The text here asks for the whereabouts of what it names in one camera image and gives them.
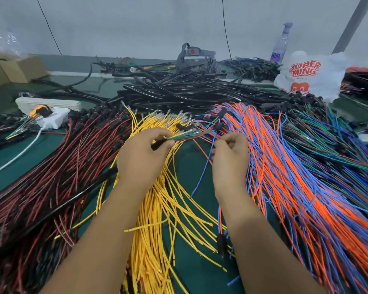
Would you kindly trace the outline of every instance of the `white cable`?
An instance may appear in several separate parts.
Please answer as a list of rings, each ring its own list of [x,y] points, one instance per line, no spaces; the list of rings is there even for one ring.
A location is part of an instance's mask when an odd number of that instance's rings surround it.
[[[41,135],[42,130],[44,130],[45,128],[41,128],[38,131],[37,136],[34,138],[34,140],[23,150],[21,151],[15,158],[13,158],[11,161],[7,162],[6,164],[4,164],[3,166],[0,167],[0,171],[3,170],[5,167],[7,167],[8,165],[10,165],[12,162],[14,162],[16,159],[18,159],[21,155],[23,155],[29,148],[31,148],[31,146],[37,141],[37,139],[39,138],[39,136]]]

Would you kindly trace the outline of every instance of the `person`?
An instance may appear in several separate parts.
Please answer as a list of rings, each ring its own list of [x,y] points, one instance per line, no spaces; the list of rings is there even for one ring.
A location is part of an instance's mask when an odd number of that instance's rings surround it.
[[[153,140],[170,137],[163,128],[128,139],[117,157],[120,179],[107,203],[59,266],[40,294],[117,294],[143,198],[152,187],[174,145],[157,150]],[[213,182],[246,293],[325,293],[269,225],[245,186],[249,164],[246,137],[226,134],[213,149]]]

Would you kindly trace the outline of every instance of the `person's left hand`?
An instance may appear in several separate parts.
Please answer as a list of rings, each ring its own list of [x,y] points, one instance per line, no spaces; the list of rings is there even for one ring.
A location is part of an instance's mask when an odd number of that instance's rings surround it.
[[[117,156],[119,183],[140,188],[146,193],[153,185],[165,163],[167,153],[174,145],[167,140],[157,150],[152,150],[153,140],[173,136],[163,128],[146,129],[129,138]]]

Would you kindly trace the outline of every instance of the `gray wall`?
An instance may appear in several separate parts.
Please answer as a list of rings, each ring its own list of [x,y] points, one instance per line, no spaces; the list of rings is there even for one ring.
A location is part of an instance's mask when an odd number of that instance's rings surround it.
[[[294,23],[288,54],[331,54],[360,0],[224,0],[232,57],[268,59]],[[39,0],[62,54],[176,59],[184,42],[229,58],[221,0]],[[59,54],[37,0],[0,0],[0,33],[26,52]],[[368,65],[368,13],[347,48]]]

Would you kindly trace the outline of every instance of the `white power strip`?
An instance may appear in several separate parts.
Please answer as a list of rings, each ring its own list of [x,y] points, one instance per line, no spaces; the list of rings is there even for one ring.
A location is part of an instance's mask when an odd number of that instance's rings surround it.
[[[49,107],[62,107],[75,111],[82,109],[82,104],[76,100],[58,100],[58,99],[43,99],[43,98],[27,98],[20,97],[15,99],[19,109],[24,114],[29,114],[38,105],[48,105]]]

